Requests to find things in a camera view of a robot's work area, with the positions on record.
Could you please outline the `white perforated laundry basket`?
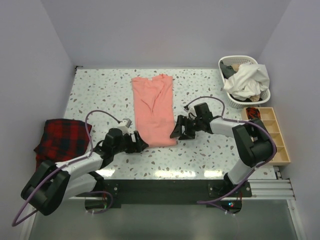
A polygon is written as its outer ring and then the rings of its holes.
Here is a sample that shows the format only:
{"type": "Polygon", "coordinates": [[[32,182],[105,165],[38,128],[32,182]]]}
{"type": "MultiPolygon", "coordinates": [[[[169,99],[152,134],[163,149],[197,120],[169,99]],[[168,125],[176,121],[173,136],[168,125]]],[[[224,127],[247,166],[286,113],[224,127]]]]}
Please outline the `white perforated laundry basket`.
{"type": "Polygon", "coordinates": [[[259,64],[254,58],[247,55],[224,56],[218,61],[218,69],[228,104],[232,108],[259,106],[270,100],[268,71],[265,65],[259,64]],[[220,69],[220,62],[232,66],[236,73],[225,79],[220,69]]]}

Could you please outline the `red black plaid shirt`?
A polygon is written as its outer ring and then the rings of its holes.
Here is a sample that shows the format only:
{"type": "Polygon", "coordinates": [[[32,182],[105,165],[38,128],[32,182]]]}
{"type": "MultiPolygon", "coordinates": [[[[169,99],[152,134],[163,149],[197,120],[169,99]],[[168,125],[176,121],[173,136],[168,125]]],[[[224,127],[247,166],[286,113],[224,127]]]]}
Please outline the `red black plaid shirt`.
{"type": "Polygon", "coordinates": [[[89,137],[86,130],[91,131],[92,125],[73,119],[49,119],[45,122],[43,134],[36,153],[36,167],[45,160],[54,163],[64,162],[85,154],[89,137]]]}

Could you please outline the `wooden compartment tray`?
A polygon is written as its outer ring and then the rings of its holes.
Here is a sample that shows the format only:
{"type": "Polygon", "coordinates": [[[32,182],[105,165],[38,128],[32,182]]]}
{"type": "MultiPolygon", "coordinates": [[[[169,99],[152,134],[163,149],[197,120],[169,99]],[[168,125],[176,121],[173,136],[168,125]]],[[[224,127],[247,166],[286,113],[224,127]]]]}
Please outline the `wooden compartment tray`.
{"type": "MultiPolygon", "coordinates": [[[[241,111],[241,117],[243,120],[249,120],[246,115],[246,108],[241,111]]],[[[268,163],[272,166],[286,166],[291,163],[290,157],[285,146],[285,142],[276,118],[275,111],[272,107],[255,107],[259,109],[261,115],[261,121],[266,127],[267,131],[271,135],[275,142],[277,153],[274,158],[268,163]]]]}

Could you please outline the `red patterned rolled item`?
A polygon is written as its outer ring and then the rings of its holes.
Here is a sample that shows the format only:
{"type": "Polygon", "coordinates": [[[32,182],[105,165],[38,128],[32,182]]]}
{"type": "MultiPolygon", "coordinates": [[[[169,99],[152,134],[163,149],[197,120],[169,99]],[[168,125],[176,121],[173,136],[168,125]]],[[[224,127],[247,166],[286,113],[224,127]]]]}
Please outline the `red patterned rolled item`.
{"type": "Polygon", "coordinates": [[[248,107],[245,109],[247,118],[250,119],[261,119],[261,113],[258,108],[248,107]]]}

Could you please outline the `pink t shirt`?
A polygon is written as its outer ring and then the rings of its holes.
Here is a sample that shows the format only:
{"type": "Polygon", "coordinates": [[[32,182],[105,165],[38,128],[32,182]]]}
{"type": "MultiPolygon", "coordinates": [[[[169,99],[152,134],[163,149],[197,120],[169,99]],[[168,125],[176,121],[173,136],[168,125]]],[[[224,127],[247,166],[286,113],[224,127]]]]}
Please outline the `pink t shirt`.
{"type": "Polygon", "coordinates": [[[170,135],[175,127],[173,112],[173,77],[160,74],[131,79],[136,130],[150,148],[177,144],[170,135]]]}

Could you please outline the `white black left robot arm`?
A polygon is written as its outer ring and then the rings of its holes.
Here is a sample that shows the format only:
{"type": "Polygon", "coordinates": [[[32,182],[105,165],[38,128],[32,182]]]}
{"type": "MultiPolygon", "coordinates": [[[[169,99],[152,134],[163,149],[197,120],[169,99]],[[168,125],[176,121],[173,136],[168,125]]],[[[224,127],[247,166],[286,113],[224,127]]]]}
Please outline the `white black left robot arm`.
{"type": "Polygon", "coordinates": [[[119,153],[141,153],[148,147],[138,131],[123,133],[119,128],[111,128],[92,152],[64,162],[42,162],[21,191],[21,197],[48,216],[64,200],[76,195],[99,196],[104,184],[96,171],[108,166],[119,153]]]}

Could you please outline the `dark grey garment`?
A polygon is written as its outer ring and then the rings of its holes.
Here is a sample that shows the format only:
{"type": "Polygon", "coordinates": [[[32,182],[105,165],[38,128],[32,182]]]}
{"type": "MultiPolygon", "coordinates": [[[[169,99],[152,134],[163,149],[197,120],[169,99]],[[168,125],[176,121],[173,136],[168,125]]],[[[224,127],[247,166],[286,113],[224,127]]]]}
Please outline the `dark grey garment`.
{"type": "Polygon", "coordinates": [[[236,71],[233,69],[231,65],[225,65],[223,62],[220,62],[219,67],[225,79],[229,79],[231,76],[233,76],[236,73],[236,71]]]}

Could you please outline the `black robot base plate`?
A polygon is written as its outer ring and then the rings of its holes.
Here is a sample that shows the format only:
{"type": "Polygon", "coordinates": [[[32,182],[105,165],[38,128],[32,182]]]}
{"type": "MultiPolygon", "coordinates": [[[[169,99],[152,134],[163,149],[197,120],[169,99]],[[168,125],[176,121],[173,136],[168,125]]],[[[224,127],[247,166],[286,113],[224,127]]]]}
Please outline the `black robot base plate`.
{"type": "Polygon", "coordinates": [[[211,201],[229,191],[222,179],[105,179],[95,191],[109,192],[113,208],[122,205],[195,205],[211,201]]]}

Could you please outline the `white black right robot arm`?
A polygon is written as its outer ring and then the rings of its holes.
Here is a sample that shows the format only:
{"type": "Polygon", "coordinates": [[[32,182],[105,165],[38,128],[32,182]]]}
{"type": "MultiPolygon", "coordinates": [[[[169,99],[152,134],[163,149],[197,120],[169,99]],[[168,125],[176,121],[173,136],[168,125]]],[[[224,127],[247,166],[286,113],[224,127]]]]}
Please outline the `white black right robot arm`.
{"type": "Polygon", "coordinates": [[[235,196],[254,170],[265,165],[277,153],[277,147],[263,122],[251,120],[234,120],[220,115],[214,116],[207,103],[194,106],[188,115],[179,115],[170,138],[193,140],[196,132],[211,135],[223,135],[233,138],[238,151],[239,160],[224,175],[223,192],[230,197],[235,196]]]}

